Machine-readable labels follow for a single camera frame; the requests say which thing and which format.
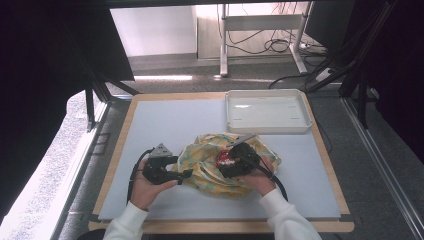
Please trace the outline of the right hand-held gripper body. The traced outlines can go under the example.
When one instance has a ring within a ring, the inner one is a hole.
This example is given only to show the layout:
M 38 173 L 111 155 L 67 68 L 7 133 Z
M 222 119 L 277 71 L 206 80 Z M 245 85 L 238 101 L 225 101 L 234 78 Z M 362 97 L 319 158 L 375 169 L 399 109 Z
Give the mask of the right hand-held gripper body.
M 256 137 L 255 134 L 241 135 L 237 137 L 233 142 L 228 144 L 228 147 L 231 150 L 235 145 L 238 145 L 240 143 L 247 143 L 247 140 L 251 140 L 255 137 Z M 256 151 L 249 145 L 249 155 L 245 158 L 234 159 L 234 160 L 235 160 L 235 164 L 233 166 L 236 166 L 239 169 L 238 176 L 240 176 L 240 175 L 247 175 L 250 172 L 252 172 L 259 165 L 260 157 L 256 153 Z

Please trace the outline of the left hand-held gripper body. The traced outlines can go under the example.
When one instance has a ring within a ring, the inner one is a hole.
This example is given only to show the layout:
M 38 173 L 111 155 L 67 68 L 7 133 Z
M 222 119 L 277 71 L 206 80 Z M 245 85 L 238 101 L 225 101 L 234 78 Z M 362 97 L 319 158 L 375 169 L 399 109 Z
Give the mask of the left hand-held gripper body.
M 172 171 L 167 170 L 167 166 L 164 164 L 166 157 L 174 156 L 172 152 L 160 143 L 156 148 L 149 154 L 147 163 L 142 171 L 144 177 L 154 185 L 160 185 L 162 183 L 175 180 L 171 175 Z

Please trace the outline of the red and white small item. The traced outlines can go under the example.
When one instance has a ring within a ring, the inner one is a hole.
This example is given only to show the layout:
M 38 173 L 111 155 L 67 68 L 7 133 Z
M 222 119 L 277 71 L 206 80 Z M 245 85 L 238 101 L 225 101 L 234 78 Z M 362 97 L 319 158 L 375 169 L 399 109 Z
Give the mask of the red and white small item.
M 215 157 L 215 165 L 218 168 L 229 167 L 235 164 L 235 160 L 229 156 L 228 150 L 220 151 Z

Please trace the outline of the fruit print drawstring cloth bag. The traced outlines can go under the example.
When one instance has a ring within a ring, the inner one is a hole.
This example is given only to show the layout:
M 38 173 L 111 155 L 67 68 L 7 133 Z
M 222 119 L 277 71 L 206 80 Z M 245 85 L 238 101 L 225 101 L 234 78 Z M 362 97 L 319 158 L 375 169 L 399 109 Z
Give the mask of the fruit print drawstring cloth bag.
M 225 178 L 215 164 L 217 155 L 229 150 L 239 134 L 201 134 L 187 145 L 179 155 L 172 169 L 177 172 L 192 170 L 192 176 L 184 183 L 203 193 L 227 199 L 239 199 L 252 191 L 247 184 L 232 178 Z

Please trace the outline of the person's right hand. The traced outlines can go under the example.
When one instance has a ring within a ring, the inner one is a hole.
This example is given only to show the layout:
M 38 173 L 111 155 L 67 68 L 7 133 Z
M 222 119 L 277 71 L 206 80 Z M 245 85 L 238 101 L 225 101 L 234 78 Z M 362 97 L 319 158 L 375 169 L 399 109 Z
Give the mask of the person's right hand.
M 276 188 L 276 184 L 260 170 L 254 170 L 248 175 L 238 176 L 237 180 L 246 183 L 261 196 L 265 196 Z

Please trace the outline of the person's left hand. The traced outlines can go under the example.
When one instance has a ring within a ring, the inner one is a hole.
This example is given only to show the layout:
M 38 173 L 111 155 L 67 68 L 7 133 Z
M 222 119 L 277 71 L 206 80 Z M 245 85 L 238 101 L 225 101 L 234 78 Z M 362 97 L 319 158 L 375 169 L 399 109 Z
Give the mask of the person's left hand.
M 149 206 L 161 192 L 171 189 L 178 184 L 177 180 L 171 180 L 160 185 L 152 184 L 142 173 L 146 163 L 147 160 L 143 159 L 138 165 L 130 197 L 130 202 L 144 211 L 148 210 Z

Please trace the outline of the light grey table mat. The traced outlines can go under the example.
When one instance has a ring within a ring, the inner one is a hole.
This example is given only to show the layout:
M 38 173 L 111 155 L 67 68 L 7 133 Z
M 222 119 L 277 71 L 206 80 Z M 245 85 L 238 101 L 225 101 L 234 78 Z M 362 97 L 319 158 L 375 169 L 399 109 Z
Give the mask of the light grey table mat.
M 111 188 L 99 213 L 101 220 L 119 216 L 127 205 L 128 180 L 147 149 L 164 144 L 178 155 L 195 138 L 227 130 L 226 103 L 219 99 L 140 101 L 130 122 Z M 276 176 L 288 200 L 309 220 L 341 217 L 313 133 L 266 134 L 259 139 L 281 159 Z M 166 190 L 149 207 L 150 220 L 247 220 L 267 214 L 254 191 L 240 199 L 225 199 L 187 185 Z

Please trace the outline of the white plastic tray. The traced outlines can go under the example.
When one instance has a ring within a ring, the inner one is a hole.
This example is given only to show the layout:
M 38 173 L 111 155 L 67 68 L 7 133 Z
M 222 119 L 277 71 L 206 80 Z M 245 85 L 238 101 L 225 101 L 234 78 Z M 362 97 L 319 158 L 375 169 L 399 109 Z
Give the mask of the white plastic tray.
M 306 96 L 297 89 L 231 90 L 225 102 L 232 133 L 305 134 L 313 125 Z

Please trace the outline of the black metal stand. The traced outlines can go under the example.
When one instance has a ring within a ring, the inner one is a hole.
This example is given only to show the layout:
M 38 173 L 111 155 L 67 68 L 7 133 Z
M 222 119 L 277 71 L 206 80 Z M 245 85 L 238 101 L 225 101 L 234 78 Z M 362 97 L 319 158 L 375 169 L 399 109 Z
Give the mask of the black metal stand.
M 374 2 L 373 11 L 362 27 L 358 29 L 351 40 L 331 54 L 331 57 L 345 56 L 346 63 L 321 82 L 312 86 L 304 86 L 306 93 L 313 93 L 344 77 L 338 94 L 341 98 L 348 98 L 356 88 L 359 89 L 356 117 L 365 129 L 368 128 L 366 121 L 367 80 L 363 76 L 365 60 L 398 0 L 369 0 L 368 4 L 372 2 Z
M 106 86 L 107 83 L 111 83 L 130 95 L 137 95 L 139 91 L 123 83 L 124 80 L 133 81 L 134 77 L 117 33 L 106 34 L 105 36 L 85 34 L 82 39 L 71 34 L 69 42 L 83 68 L 87 131 L 90 132 L 97 125 L 94 113 L 94 96 L 97 96 L 101 102 L 108 102 L 113 99 Z

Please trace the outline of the black curtain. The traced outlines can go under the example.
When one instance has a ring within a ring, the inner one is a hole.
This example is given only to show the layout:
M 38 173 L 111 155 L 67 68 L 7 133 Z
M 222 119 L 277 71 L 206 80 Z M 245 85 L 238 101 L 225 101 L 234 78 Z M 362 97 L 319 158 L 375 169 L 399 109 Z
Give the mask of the black curtain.
M 348 32 L 359 33 L 348 96 L 360 82 L 377 90 L 377 110 L 424 163 L 424 0 L 356 0 Z
M 132 70 L 106 0 L 0 0 L 0 223 L 75 94 Z

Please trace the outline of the white metal desk frame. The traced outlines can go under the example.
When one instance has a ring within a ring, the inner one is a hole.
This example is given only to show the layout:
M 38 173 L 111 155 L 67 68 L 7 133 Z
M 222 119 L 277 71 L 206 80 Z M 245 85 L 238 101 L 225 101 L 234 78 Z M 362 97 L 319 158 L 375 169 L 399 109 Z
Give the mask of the white metal desk frame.
M 300 56 L 299 49 L 302 36 L 308 21 L 312 1 L 308 1 L 305 9 L 300 14 L 290 15 L 251 15 L 231 16 L 228 14 L 228 4 L 222 5 L 220 19 L 221 47 L 220 47 L 220 76 L 228 76 L 228 50 L 227 41 L 229 31 L 255 31 L 255 30 L 296 30 L 297 35 L 289 50 L 301 75 L 307 73 L 307 68 Z

